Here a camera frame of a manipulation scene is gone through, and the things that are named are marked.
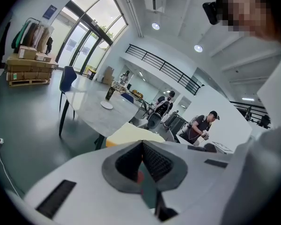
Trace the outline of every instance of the cable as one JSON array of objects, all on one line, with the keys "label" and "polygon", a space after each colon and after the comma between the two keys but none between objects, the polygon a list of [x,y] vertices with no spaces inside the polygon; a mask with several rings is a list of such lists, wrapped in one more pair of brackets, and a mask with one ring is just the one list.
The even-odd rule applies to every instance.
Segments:
[{"label": "cable", "polygon": [[9,182],[10,182],[11,186],[13,187],[13,189],[14,189],[15,193],[16,193],[16,194],[20,197],[20,195],[17,193],[17,190],[16,190],[16,189],[15,189],[15,187],[13,186],[13,184],[12,184],[11,180],[9,179],[9,176],[8,176],[8,174],[7,174],[6,170],[5,170],[5,166],[4,166],[4,164],[3,164],[2,160],[1,160],[1,158],[0,158],[0,162],[1,162],[2,166],[3,166],[3,170],[4,170],[5,175],[7,176],[8,180],[9,180]]}]

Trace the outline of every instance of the ceiling light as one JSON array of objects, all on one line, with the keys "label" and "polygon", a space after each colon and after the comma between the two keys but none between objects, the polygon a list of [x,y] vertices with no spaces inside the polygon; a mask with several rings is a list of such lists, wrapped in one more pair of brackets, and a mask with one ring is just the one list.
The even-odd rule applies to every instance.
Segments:
[{"label": "ceiling light", "polygon": [[252,102],[255,101],[253,98],[246,98],[246,97],[243,97],[242,100],[245,100],[245,101],[252,101]]},{"label": "ceiling light", "polygon": [[158,23],[152,23],[152,28],[154,28],[155,30],[159,30],[160,27],[159,27],[159,24]]},{"label": "ceiling light", "polygon": [[195,50],[197,51],[197,52],[203,52],[203,47],[201,47],[201,46],[199,46],[199,45],[195,45]]}]

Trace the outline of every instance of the poster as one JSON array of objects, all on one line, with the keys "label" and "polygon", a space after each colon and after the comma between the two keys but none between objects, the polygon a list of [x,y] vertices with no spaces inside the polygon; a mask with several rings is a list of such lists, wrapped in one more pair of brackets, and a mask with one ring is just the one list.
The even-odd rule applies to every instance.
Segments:
[{"label": "poster", "polygon": [[53,5],[50,5],[50,7],[47,9],[47,11],[44,13],[43,17],[46,19],[50,19],[52,15],[55,13],[57,8]]}]

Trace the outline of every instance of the handrail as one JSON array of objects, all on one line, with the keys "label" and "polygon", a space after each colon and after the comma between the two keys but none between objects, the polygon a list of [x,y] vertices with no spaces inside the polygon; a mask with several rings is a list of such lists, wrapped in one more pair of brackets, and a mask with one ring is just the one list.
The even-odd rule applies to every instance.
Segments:
[{"label": "handrail", "polygon": [[[231,103],[234,104],[234,107],[244,116],[244,118],[247,121],[255,122],[255,123],[259,124],[259,126],[262,126],[264,128],[270,128],[268,125],[271,124],[271,120],[268,117],[268,113],[267,113],[265,107],[247,104],[247,103],[239,103],[239,102],[231,102]],[[264,109],[264,111],[256,110],[253,108]]]},{"label": "handrail", "polygon": [[181,84],[185,87],[189,92],[193,95],[196,95],[200,86],[191,79],[188,75],[183,73],[181,70],[168,63],[166,60],[148,52],[140,47],[137,47],[133,44],[129,44],[129,47],[126,50],[126,53],[141,59],[142,61],[150,64],[151,66],[157,68],[161,72],[165,73],[172,79],[174,79],[177,83]]}]

